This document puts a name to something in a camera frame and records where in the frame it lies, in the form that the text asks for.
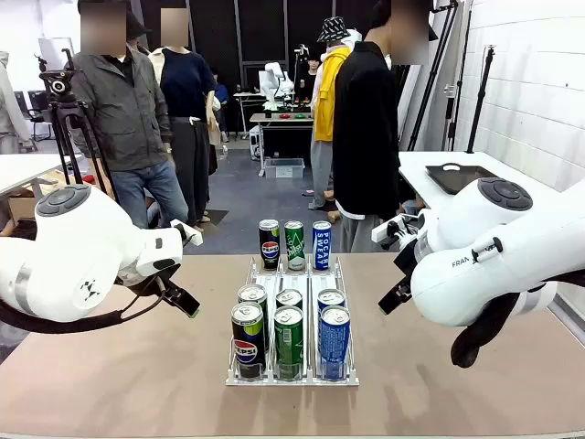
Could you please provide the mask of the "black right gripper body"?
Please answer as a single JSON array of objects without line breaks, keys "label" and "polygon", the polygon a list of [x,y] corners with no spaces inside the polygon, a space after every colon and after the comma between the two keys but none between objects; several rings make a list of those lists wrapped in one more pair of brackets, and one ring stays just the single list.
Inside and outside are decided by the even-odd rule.
[{"label": "black right gripper body", "polygon": [[417,266],[415,251],[413,249],[402,249],[394,260],[395,265],[403,272],[403,278],[395,286],[396,291],[410,291],[410,278]]}]

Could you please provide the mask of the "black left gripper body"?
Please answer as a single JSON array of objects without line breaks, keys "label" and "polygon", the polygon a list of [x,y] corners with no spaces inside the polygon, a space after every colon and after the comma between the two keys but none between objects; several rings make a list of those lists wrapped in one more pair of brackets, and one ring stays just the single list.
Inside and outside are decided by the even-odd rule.
[{"label": "black left gripper body", "polygon": [[172,281],[177,271],[177,268],[166,268],[146,276],[136,285],[136,295],[141,297],[156,295],[164,300],[178,300],[182,295],[182,289]]}]

